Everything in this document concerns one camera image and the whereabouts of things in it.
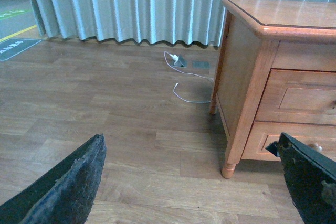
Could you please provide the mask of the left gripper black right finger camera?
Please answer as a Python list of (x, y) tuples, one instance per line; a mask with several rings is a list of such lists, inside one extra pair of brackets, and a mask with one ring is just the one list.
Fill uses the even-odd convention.
[(304, 223), (335, 223), (335, 161), (282, 132), (266, 150), (281, 159), (291, 199)]

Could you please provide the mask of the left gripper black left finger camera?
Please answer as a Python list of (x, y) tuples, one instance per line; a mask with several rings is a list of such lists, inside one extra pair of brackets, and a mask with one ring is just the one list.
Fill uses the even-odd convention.
[(95, 135), (25, 190), (1, 205), (1, 223), (85, 223), (106, 157)]

